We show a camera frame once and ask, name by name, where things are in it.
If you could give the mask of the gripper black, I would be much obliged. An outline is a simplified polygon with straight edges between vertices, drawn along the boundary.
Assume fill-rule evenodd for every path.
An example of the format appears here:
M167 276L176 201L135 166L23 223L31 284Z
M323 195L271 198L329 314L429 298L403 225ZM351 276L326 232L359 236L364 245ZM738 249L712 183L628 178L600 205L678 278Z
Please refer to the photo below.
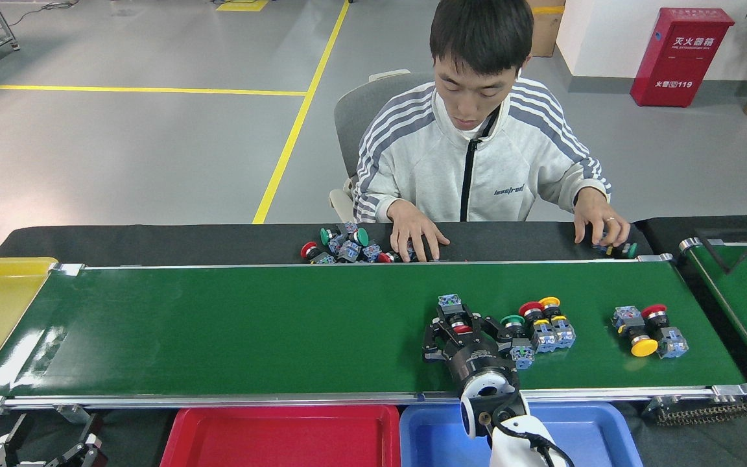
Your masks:
M501 375L502 388L519 389L519 376L509 355L514 339L512 331L494 317L471 314L473 340L458 343L460 305L439 304L437 317L426 327L423 338L423 357L427 361L445 361L455 385L465 390L469 381L485 372Z

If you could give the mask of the person's right hand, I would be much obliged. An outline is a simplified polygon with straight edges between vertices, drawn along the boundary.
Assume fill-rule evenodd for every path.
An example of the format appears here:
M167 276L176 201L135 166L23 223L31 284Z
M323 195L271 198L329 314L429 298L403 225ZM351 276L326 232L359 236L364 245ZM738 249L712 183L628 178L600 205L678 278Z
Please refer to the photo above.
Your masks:
M419 262L440 259L440 247L450 245L450 240L413 203L397 199L386 210L392 221L390 243L403 262L411 260L409 246L412 246Z

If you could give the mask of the person's left hand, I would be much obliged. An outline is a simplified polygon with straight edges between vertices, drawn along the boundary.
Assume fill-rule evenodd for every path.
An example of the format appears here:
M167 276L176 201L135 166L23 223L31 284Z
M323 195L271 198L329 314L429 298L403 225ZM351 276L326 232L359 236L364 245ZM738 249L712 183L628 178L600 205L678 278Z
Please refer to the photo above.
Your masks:
M604 193L596 188L586 187L579 190L573 206L573 226L575 226L575 243L581 243L586 228L592 228L593 245L617 247L628 240L630 222L620 216Z

